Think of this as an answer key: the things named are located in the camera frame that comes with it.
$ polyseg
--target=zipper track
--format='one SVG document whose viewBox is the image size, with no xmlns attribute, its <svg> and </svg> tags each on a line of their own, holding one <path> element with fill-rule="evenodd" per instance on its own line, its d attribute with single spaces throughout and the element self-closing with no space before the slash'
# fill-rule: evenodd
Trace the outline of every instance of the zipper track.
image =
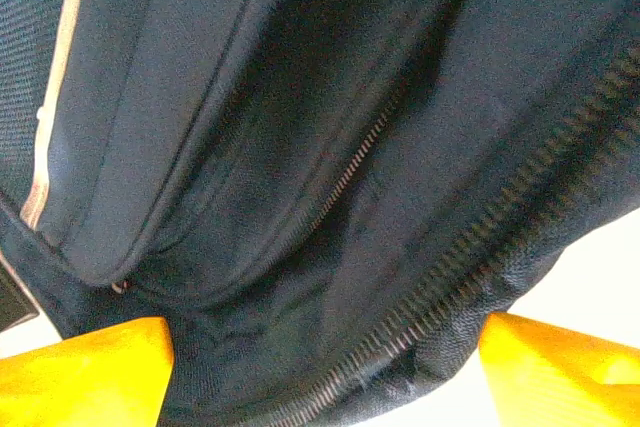
<svg viewBox="0 0 640 427">
<path fill-rule="evenodd" d="M 568 209 L 574 205 L 571 196 L 588 188 L 589 179 L 598 175 L 602 168 L 621 160 L 626 151 L 640 143 L 640 107 L 631 106 L 630 111 L 621 112 L 621 100 L 629 98 L 639 87 L 640 43 L 634 42 L 626 52 L 614 59 L 599 81 L 594 84 L 593 95 L 585 96 L 576 112 L 565 117 L 553 131 L 550 138 L 523 165 L 516 175 L 502 188 L 501 195 L 489 203 L 477 222 L 463 231 L 453 246 L 435 262 L 434 269 L 426 275 L 395 308 L 388 311 L 384 319 L 365 336 L 358 346 L 334 366 L 328 374 L 315 383 L 311 389 L 292 398 L 277 410 L 248 419 L 238 424 L 267 425 L 269 427 L 298 427 L 316 418 L 323 410 L 334 405 L 344 394 L 361 384 L 367 373 L 378 366 L 389 364 L 410 346 L 426 338 L 427 333 L 436 329 L 446 319 L 451 318 L 471 299 L 482 292 L 491 276 L 501 270 L 510 254 L 522 248 L 526 239 L 535 236 L 549 223 L 562 220 Z M 340 177 L 320 214 L 311 224 L 318 228 L 331 208 L 338 201 L 364 156 L 371 149 L 388 125 L 390 115 L 396 110 L 397 97 L 392 98 L 367 138 L 352 158 Z M 567 154 L 573 153 L 577 145 L 586 144 L 597 127 L 611 122 L 610 135 L 593 153 L 592 161 L 581 165 L 581 169 L 565 184 L 562 193 L 554 193 L 551 200 L 533 213 L 528 223 L 517 232 L 510 234 L 500 248 L 488 260 L 473 265 L 473 253 L 487 245 L 501 223 L 527 204 L 530 194 L 537 194 L 545 180 L 558 168 Z M 460 272 L 468 274 L 460 279 Z M 428 290 L 430 281 L 438 277 L 440 282 L 450 281 L 452 288 L 448 294 L 433 300 Z"/>
</svg>

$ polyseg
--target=beige trim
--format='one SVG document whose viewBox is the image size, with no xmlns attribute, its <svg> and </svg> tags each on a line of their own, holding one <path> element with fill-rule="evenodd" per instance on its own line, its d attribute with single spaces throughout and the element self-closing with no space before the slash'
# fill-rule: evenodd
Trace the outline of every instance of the beige trim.
<svg viewBox="0 0 640 427">
<path fill-rule="evenodd" d="M 29 197 L 27 197 L 20 212 L 22 220 L 34 230 L 38 225 L 40 215 L 42 215 L 49 195 L 49 168 L 47 165 L 49 143 L 51 141 L 58 96 L 60 95 L 60 88 L 67 69 L 67 60 L 71 51 L 71 41 L 79 6 L 80 0 L 63 0 L 62 2 L 62 12 L 60 14 L 60 23 L 58 24 L 47 90 L 44 95 L 44 103 L 38 109 L 33 183 L 31 184 Z"/>
</svg>

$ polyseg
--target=nylon fabric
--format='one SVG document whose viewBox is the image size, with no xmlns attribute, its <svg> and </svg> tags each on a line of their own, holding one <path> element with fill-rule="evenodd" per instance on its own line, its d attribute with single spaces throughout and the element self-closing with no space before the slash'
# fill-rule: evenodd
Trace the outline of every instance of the nylon fabric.
<svg viewBox="0 0 640 427">
<path fill-rule="evenodd" d="M 44 236 L 4 205 L 0 246 L 64 336 L 166 317 L 176 367 L 160 425 L 189 426 L 232 425 L 310 388 L 425 275 L 434 298 L 445 295 L 435 260 L 591 91 L 637 33 L 639 5 L 225 0 L 220 12 L 237 22 L 217 26 L 218 0 L 198 0 L 209 10 L 140 1 L 81 5 L 50 159 L 61 190 Z M 117 5 L 135 13 L 121 37 L 115 17 L 89 22 Z M 187 28 L 175 23 L 183 11 L 202 16 Z M 197 35 L 211 42 L 203 52 Z M 101 57 L 112 38 L 122 43 Z M 403 83 L 397 117 L 309 234 L 359 136 Z M 105 103 L 83 105 L 85 89 Z M 490 310 L 531 288 L 568 243 L 638 205 L 639 154 L 594 179 L 566 223 L 530 239 L 458 318 L 370 372 L 319 424 L 364 419 L 453 375 Z M 503 228 L 524 221 L 526 212 Z M 131 269 L 126 295 L 103 286 Z"/>
<path fill-rule="evenodd" d="M 31 187 L 62 0 L 0 0 L 0 189 L 20 205 Z"/>
</svg>

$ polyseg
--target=yellow object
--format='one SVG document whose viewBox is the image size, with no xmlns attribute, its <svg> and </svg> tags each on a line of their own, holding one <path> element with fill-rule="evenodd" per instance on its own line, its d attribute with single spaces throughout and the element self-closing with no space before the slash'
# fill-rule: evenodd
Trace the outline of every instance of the yellow object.
<svg viewBox="0 0 640 427">
<path fill-rule="evenodd" d="M 640 426 L 638 349 L 500 313 L 480 358 L 504 427 Z"/>
<path fill-rule="evenodd" d="M 155 426 L 172 367 L 159 317 L 0 360 L 0 425 Z"/>
</svg>

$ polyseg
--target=black backpack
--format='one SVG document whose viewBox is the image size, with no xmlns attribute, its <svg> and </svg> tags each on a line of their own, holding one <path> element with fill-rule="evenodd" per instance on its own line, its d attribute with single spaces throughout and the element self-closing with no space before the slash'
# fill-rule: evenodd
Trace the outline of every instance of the black backpack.
<svg viewBox="0 0 640 427">
<path fill-rule="evenodd" d="M 0 0 L 0 249 L 63 337 L 167 318 L 159 425 L 378 415 L 640 207 L 639 6 Z"/>
</svg>

